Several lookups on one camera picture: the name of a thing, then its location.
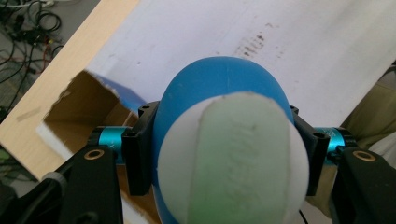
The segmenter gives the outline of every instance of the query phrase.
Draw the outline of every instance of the cable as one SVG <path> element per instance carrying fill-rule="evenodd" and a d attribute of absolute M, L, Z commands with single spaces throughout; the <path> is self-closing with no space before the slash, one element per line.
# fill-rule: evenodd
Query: cable
<path fill-rule="evenodd" d="M 44 70 L 46 69 L 46 62 L 50 62 L 50 60 L 46 59 L 46 55 L 48 53 L 49 48 L 50 48 L 50 46 L 48 44 L 46 44 L 46 48 L 43 51 L 43 68 L 41 69 L 40 73 L 43 73 Z"/>
<path fill-rule="evenodd" d="M 7 18 L 3 18 L 4 21 L 8 21 L 8 19 L 12 16 L 13 13 L 15 13 L 15 12 L 17 12 L 17 11 L 22 9 L 22 7 L 15 7 L 15 8 L 7 7 L 7 6 L 9 6 L 8 2 L 9 1 L 6 0 L 5 4 L 2 4 L 1 8 L 0 8 L 1 15 L 4 15 L 5 13 L 8 13 Z"/>
<path fill-rule="evenodd" d="M 18 50 L 21 51 L 21 53 L 22 53 L 23 56 L 25 57 L 24 62 L 26 63 L 26 57 L 27 57 L 27 53 L 26 53 L 26 52 L 27 52 L 26 42 L 23 42 L 23 48 L 24 48 L 24 50 L 22 50 L 21 47 L 18 46 L 18 45 L 16 45 L 16 47 L 17 47 Z M 41 60 L 32 60 L 32 63 L 33 63 L 37 68 L 40 68 L 40 69 L 41 69 L 41 67 L 36 63 L 36 62 L 38 62 L 38 61 L 41 61 Z"/>
<path fill-rule="evenodd" d="M 302 212 L 301 210 L 298 210 L 298 212 L 300 213 L 300 216 L 303 218 L 304 223 L 305 223 L 305 224 L 308 224 L 308 221 L 306 220 L 306 218 L 305 218 L 303 212 Z"/>
<path fill-rule="evenodd" d="M 15 77 L 15 76 L 22 70 L 23 67 L 24 67 L 24 62 L 22 63 L 21 67 L 18 68 L 18 70 L 17 70 L 16 72 L 14 72 L 14 73 L 13 73 L 12 75 L 10 75 L 9 77 L 6 77 L 6 78 L 4 78 L 3 80 L 1 80 L 1 81 L 0 81 L 0 84 L 2 84 L 3 82 L 6 82 L 7 80 L 9 80 L 9 79 L 12 78 L 12 77 Z M 0 70 L 0 72 L 3 72 L 3 71 L 8 70 L 8 69 L 11 69 L 11 68 L 2 69 L 2 70 Z"/>
<path fill-rule="evenodd" d="M 37 13 L 36 16 L 37 16 L 37 18 L 35 19 L 36 25 L 43 31 L 53 32 L 53 31 L 58 30 L 62 25 L 61 18 L 58 15 L 56 15 L 55 13 L 52 13 L 52 12 L 49 12 L 46 10 L 42 10 L 39 13 Z M 42 25 L 42 20 L 47 17 L 55 19 L 55 24 L 50 28 L 44 28 Z"/>
<path fill-rule="evenodd" d="M 31 3 L 29 4 L 29 6 L 27 7 L 27 9 L 26 9 L 26 13 L 27 13 L 27 17 L 28 17 L 29 21 L 30 21 L 34 26 L 37 26 L 36 20 L 34 20 L 34 19 L 32 18 L 32 12 L 31 12 L 31 10 L 32 10 L 32 5 L 34 5 L 35 3 L 41 3 L 41 1 L 34 1 L 34 2 L 31 2 Z M 42 11 L 42 4 L 38 4 L 38 12 L 37 12 L 35 15 L 37 15 L 40 11 Z"/>
<path fill-rule="evenodd" d="M 40 2 L 41 4 L 46 4 L 48 1 L 35 1 Z M 32 3 L 29 4 L 21 4 L 21 5 L 9 5 L 9 4 L 0 4 L 0 7 L 7 7 L 7 8 L 22 8 L 22 7 L 29 7 Z"/>
<path fill-rule="evenodd" d="M 8 107 L 8 109 L 7 109 L 7 111 L 6 111 L 7 114 L 9 113 L 9 111 L 10 111 L 12 105 L 14 104 L 15 100 L 17 99 L 18 93 L 19 93 L 20 90 L 21 90 L 21 87 L 22 87 L 22 85 L 23 85 L 23 82 L 24 82 L 24 80 L 27 78 L 27 75 L 29 74 L 29 68 L 30 68 L 30 64 L 31 64 L 31 62 L 32 62 L 31 60 L 32 60 L 33 50 L 34 50 L 34 49 L 35 49 L 35 46 L 32 46 L 32 48 L 31 48 L 31 50 L 30 50 L 30 54 L 29 54 L 29 61 L 28 61 L 28 64 L 27 64 L 26 72 L 25 72 L 25 74 L 23 75 L 21 84 L 20 84 L 20 86 L 18 87 L 17 92 L 15 93 L 15 96 L 14 96 L 14 98 L 13 98 L 12 101 L 11 101 L 11 104 L 9 104 L 9 107 Z"/>
<path fill-rule="evenodd" d="M 64 47 L 64 45 L 60 45 L 60 46 L 56 47 L 55 49 L 53 49 L 53 50 L 52 50 L 52 53 L 50 54 L 51 59 L 54 59 L 55 56 L 58 54 L 58 53 L 56 52 L 56 50 L 58 50 L 58 49 L 60 49 L 60 48 L 63 48 L 63 47 Z"/>
<path fill-rule="evenodd" d="M 9 62 L 9 61 L 11 60 L 12 56 L 14 55 L 14 52 L 15 52 L 15 42 L 12 41 L 12 50 L 11 50 L 11 53 L 9 53 L 9 56 L 8 56 L 7 59 L 5 59 L 3 62 L 0 62 L 0 65 L 3 65 L 3 64 L 5 64 L 5 63 Z"/>

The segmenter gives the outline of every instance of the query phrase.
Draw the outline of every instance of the cardboard flap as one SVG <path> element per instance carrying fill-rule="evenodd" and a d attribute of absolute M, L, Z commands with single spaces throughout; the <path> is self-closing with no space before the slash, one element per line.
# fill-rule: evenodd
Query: cardboard flap
<path fill-rule="evenodd" d="M 85 146 L 95 127 L 132 126 L 136 121 L 137 115 L 120 103 L 115 92 L 86 71 L 72 80 L 44 118 L 44 123 L 73 153 Z"/>

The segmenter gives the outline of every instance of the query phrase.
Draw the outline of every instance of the light green patch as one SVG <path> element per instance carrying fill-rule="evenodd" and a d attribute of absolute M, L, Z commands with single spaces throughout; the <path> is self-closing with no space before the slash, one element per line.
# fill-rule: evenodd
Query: light green patch
<path fill-rule="evenodd" d="M 212 103 L 200 122 L 188 223 L 281 223 L 289 144 L 274 101 L 238 93 Z"/>

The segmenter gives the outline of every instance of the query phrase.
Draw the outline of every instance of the bolt hole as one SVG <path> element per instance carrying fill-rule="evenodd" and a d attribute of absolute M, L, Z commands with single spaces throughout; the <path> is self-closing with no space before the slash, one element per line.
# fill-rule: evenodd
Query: bolt hole
<path fill-rule="evenodd" d="M 376 158 L 372 154 L 365 152 L 365 151 L 354 151 L 352 153 L 356 158 L 362 161 L 375 161 Z"/>
<path fill-rule="evenodd" d="M 85 153 L 84 158 L 85 160 L 93 161 L 102 157 L 104 154 L 105 152 L 102 149 L 94 149 Z"/>

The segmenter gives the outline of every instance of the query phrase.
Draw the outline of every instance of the black plastic part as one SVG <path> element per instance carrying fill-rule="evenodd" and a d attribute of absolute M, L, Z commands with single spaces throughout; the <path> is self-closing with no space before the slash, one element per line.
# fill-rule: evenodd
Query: black plastic part
<path fill-rule="evenodd" d="M 340 163 L 340 160 L 342 158 L 342 153 L 344 152 L 346 147 L 343 146 L 338 146 L 335 151 L 333 152 L 328 152 L 326 155 L 326 158 L 329 161 L 332 161 L 335 165 L 338 165 Z"/>
<path fill-rule="evenodd" d="M 88 138 L 87 141 L 87 146 L 97 146 L 99 145 L 99 139 L 100 135 L 102 134 L 102 131 L 105 127 L 99 126 L 93 129 L 93 131 L 90 134 L 90 137 Z"/>
<path fill-rule="evenodd" d="M 309 160 L 309 184 L 306 196 L 313 196 L 317 192 L 323 162 L 327 154 L 330 136 L 325 133 L 318 133 L 298 116 L 298 108 L 291 106 L 293 112 L 294 126 L 304 141 L 306 154 Z"/>
<path fill-rule="evenodd" d="M 14 223 L 21 209 L 14 188 L 0 181 L 0 223 Z"/>
<path fill-rule="evenodd" d="M 74 156 L 59 223 L 122 223 L 114 151 L 84 147 Z"/>
<path fill-rule="evenodd" d="M 355 137 L 344 128 L 336 128 L 336 130 L 343 135 L 344 143 L 346 144 L 345 147 L 357 147 L 358 144 L 356 143 Z"/>
<path fill-rule="evenodd" d="M 122 157 L 128 177 L 129 193 L 145 195 L 151 186 L 151 134 L 159 102 L 142 105 L 139 120 L 122 135 Z"/>
<path fill-rule="evenodd" d="M 354 155 L 356 151 L 375 160 L 362 160 Z M 396 223 L 396 170 L 372 151 L 346 148 L 332 189 L 332 202 L 337 217 L 334 223 Z"/>

